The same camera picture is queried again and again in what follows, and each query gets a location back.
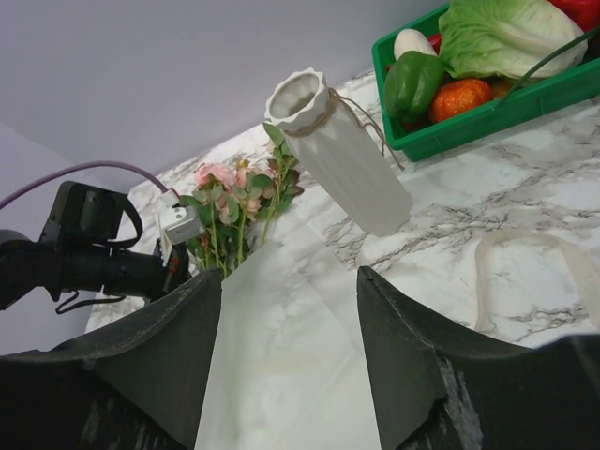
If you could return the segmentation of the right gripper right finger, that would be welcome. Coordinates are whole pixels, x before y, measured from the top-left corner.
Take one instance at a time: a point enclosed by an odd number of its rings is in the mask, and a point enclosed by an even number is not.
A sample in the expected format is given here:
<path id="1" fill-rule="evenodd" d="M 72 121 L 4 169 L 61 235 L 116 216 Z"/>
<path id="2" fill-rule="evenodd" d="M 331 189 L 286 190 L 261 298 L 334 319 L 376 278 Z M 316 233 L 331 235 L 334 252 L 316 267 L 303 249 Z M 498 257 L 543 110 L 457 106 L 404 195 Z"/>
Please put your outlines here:
<path id="1" fill-rule="evenodd" d="M 598 336 L 520 347 L 453 322 L 369 267 L 356 287 L 382 448 L 598 447 Z"/>

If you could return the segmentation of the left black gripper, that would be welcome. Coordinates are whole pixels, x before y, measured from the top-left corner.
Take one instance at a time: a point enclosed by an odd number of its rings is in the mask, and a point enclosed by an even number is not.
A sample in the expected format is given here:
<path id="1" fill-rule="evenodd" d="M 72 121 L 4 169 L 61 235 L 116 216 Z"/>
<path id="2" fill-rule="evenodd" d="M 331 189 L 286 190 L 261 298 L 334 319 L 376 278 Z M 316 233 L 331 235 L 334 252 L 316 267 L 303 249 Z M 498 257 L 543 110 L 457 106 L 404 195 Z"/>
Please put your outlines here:
<path id="1" fill-rule="evenodd" d="M 166 264 L 163 263 L 159 245 L 152 255 L 113 250 L 102 292 L 116 297 L 141 297 L 146 303 L 157 301 L 190 278 L 186 245 L 175 246 Z"/>

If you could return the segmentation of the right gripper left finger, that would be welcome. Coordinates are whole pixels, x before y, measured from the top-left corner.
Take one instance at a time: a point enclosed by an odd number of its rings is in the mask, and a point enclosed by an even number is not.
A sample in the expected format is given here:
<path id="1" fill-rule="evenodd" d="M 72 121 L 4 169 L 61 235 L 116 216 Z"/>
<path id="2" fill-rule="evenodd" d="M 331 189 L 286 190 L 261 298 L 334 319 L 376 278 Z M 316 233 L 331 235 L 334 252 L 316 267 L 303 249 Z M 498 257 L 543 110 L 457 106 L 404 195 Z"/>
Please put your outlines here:
<path id="1" fill-rule="evenodd" d="M 2 356 L 2 448 L 193 448 L 220 307 L 206 270 L 48 352 Z"/>

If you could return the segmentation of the pink flower bouquet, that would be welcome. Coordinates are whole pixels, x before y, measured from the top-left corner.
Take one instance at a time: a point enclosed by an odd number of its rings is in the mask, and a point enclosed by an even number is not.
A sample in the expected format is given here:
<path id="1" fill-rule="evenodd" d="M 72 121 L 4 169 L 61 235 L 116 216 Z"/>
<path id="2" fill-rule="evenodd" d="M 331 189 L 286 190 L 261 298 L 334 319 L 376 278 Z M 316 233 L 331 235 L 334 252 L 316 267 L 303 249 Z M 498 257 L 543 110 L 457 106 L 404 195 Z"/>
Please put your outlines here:
<path id="1" fill-rule="evenodd" d="M 283 132 L 269 124 L 263 129 L 271 144 L 264 164 L 245 158 L 234 164 L 203 163 L 196 171 L 195 189 L 180 197 L 201 222 L 199 235 L 187 240 L 199 269 L 216 268 L 230 275 L 266 241 L 272 221 L 304 192 L 298 160 Z"/>

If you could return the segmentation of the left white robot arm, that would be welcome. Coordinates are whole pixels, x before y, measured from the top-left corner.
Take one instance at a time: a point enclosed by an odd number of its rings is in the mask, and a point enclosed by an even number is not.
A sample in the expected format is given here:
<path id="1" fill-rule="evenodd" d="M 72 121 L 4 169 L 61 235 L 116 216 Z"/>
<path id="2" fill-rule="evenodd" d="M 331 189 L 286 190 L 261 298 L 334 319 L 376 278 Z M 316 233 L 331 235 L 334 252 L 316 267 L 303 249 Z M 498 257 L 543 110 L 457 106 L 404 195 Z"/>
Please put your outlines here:
<path id="1" fill-rule="evenodd" d="M 157 301 L 190 278 L 188 252 L 179 244 L 136 253 L 142 233 L 142 219 L 125 194 L 62 183 L 37 241 L 1 232 L 1 308 L 38 287 L 58 314 L 129 296 Z"/>

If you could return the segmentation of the white wrapping paper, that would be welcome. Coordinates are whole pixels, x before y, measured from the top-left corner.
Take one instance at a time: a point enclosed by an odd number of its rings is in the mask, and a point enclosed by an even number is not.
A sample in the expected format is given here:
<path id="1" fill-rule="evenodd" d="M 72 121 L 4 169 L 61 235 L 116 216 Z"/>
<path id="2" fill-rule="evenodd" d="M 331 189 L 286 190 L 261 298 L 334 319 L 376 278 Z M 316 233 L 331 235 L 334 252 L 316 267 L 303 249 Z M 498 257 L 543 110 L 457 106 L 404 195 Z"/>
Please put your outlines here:
<path id="1" fill-rule="evenodd" d="M 356 274 L 295 213 L 222 285 L 200 449 L 376 449 Z"/>

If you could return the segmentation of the cream ribbon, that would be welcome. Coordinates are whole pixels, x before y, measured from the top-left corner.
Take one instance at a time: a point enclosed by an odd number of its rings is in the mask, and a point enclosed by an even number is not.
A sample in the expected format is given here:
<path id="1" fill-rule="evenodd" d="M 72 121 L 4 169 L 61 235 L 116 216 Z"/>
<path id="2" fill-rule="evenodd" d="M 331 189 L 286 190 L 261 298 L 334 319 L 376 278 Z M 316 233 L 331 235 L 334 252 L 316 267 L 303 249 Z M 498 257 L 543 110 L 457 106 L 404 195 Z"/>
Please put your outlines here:
<path id="1" fill-rule="evenodd" d="M 599 327 L 599 266 L 561 238 L 490 232 L 475 248 L 474 265 L 475 331 L 525 342 L 553 328 Z"/>

